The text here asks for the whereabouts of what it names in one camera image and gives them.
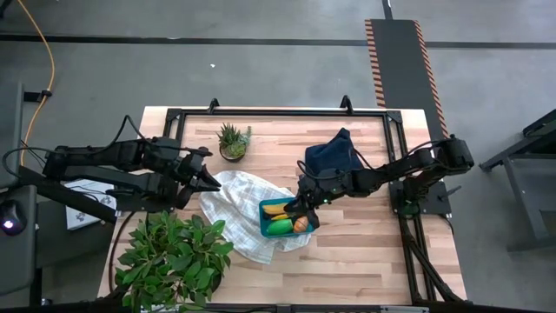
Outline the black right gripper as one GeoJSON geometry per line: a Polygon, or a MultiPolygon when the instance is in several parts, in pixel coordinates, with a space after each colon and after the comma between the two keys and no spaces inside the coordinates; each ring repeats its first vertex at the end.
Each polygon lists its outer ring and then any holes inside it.
{"type": "Polygon", "coordinates": [[[284,206],[288,214],[306,214],[308,223],[314,228],[320,227],[319,217],[315,210],[306,207],[318,207],[330,204],[333,200],[346,195],[348,174],[345,171],[328,169],[317,176],[303,174],[299,176],[296,198],[284,206]]]}

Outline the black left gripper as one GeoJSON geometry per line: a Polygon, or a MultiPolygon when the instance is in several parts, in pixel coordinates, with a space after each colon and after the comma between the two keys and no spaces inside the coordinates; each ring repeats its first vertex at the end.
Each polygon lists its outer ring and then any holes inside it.
{"type": "Polygon", "coordinates": [[[209,173],[207,166],[203,164],[207,152],[207,150],[190,152],[181,159],[175,169],[174,179],[182,186],[175,198],[177,209],[183,209],[194,193],[217,192],[220,190],[221,184],[209,173]]]}

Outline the green toy mango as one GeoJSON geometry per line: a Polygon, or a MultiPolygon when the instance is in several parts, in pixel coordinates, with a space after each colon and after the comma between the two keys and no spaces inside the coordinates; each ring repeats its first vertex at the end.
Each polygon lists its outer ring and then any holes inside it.
{"type": "Polygon", "coordinates": [[[267,234],[269,236],[281,236],[293,231],[294,225],[291,219],[282,219],[273,221],[267,227],[267,234]]]}

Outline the teal plastic tupperware container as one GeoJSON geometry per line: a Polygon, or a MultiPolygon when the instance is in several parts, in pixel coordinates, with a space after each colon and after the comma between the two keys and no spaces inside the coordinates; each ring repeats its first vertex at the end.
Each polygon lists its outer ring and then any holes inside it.
{"type": "MultiPolygon", "coordinates": [[[[292,201],[294,198],[293,197],[286,197],[286,198],[276,198],[276,199],[268,199],[268,200],[262,200],[259,203],[259,217],[260,217],[260,232],[261,234],[266,237],[266,238],[282,238],[282,237],[293,237],[293,236],[301,236],[301,235],[309,235],[312,234],[314,232],[314,228],[309,225],[308,229],[306,232],[303,233],[295,233],[294,229],[291,233],[287,233],[285,235],[281,235],[281,236],[269,236],[267,234],[267,227],[273,222],[271,221],[271,217],[270,215],[267,215],[263,212],[262,206],[264,204],[278,204],[278,203],[288,203],[290,201],[292,201]]],[[[292,220],[292,223],[295,224],[295,220],[300,217],[297,216],[296,214],[289,214],[290,218],[292,220]]]]}

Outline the white checked kitchen towel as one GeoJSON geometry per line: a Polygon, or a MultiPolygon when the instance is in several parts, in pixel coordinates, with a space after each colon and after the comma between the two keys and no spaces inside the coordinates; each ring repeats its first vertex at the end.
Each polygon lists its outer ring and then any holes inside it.
{"type": "Polygon", "coordinates": [[[276,250],[289,252],[308,245],[310,235],[266,238],[261,233],[260,201],[292,197],[290,190],[239,170],[224,170],[215,179],[220,190],[201,193],[199,204],[211,223],[225,222],[222,236],[240,255],[269,264],[276,250]]]}

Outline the succulent in black pot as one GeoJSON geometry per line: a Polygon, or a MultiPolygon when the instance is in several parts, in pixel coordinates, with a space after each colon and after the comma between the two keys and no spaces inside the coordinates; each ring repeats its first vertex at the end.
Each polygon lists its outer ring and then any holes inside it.
{"type": "Polygon", "coordinates": [[[252,127],[248,126],[241,132],[231,123],[224,123],[216,133],[219,141],[219,152],[228,162],[238,163],[246,155],[252,136],[252,127]]]}

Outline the navy blue cloth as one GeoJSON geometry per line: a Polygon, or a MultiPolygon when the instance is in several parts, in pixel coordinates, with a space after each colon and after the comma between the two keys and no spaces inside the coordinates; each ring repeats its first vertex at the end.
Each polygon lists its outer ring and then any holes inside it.
{"type": "Polygon", "coordinates": [[[305,164],[312,174],[328,169],[346,171],[363,168],[355,152],[350,131],[345,128],[341,128],[328,143],[306,148],[305,164]]]}

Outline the leafy green potted plant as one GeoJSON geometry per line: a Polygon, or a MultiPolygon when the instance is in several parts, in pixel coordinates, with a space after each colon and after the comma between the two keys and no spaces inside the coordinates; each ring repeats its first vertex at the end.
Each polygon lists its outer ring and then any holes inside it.
{"type": "Polygon", "coordinates": [[[131,247],[118,257],[116,287],[132,313],[201,310],[231,265],[234,244],[225,239],[226,223],[205,223],[156,213],[130,233],[131,247]]]}

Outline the white paper sheet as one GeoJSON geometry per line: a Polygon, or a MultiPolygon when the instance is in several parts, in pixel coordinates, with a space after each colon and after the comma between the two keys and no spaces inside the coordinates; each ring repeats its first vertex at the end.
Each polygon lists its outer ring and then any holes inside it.
{"type": "MultiPolygon", "coordinates": [[[[64,186],[71,190],[80,192],[98,203],[110,207],[115,212],[115,216],[120,216],[120,214],[116,211],[116,199],[108,194],[109,190],[114,189],[112,184],[82,179],[66,183],[64,186]]],[[[69,206],[66,207],[67,230],[77,230],[100,221],[101,219],[98,217],[91,216],[80,210],[75,210],[69,206]]]]}

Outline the grey side desk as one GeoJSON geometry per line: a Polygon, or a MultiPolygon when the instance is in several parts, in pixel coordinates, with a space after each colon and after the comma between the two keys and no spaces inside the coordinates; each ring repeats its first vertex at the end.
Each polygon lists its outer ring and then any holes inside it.
{"type": "Polygon", "coordinates": [[[23,86],[0,80],[0,203],[18,201],[25,230],[7,236],[0,229],[0,296],[31,285],[36,267],[36,188],[19,179],[23,86]]]}

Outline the black metal stand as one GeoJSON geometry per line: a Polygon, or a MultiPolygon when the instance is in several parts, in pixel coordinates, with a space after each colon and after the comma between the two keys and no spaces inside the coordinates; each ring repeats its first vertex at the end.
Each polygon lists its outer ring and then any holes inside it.
{"type": "Polygon", "coordinates": [[[543,219],[545,213],[556,214],[556,109],[526,126],[520,141],[481,163],[480,168],[490,172],[500,165],[533,233],[532,239],[510,245],[507,250],[556,248],[556,234],[543,219]]]}

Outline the black aluminium table frame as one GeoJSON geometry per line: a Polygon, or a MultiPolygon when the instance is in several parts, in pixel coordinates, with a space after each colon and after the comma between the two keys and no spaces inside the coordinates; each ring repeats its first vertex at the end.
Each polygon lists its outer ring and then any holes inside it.
{"type": "MultiPolygon", "coordinates": [[[[211,174],[233,164],[218,151],[222,124],[251,128],[247,155],[235,165],[274,185],[295,190],[297,162],[305,149],[325,143],[338,130],[350,131],[356,148],[373,165],[398,156],[429,138],[423,110],[302,107],[149,107],[142,131],[175,137],[190,148],[210,150],[211,174]]],[[[387,187],[367,198],[345,197],[319,210],[321,227],[308,246],[277,252],[270,264],[231,256],[215,304],[287,304],[291,306],[408,305],[411,302],[400,225],[387,187]]]]}

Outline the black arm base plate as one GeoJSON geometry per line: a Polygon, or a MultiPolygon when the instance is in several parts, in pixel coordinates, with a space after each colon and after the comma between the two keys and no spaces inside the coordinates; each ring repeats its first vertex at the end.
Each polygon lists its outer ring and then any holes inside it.
{"type": "Polygon", "coordinates": [[[443,181],[435,183],[429,188],[427,195],[417,203],[410,203],[403,197],[403,183],[390,182],[388,185],[391,206],[394,213],[412,216],[417,213],[428,215],[451,214],[448,192],[443,181]]]}

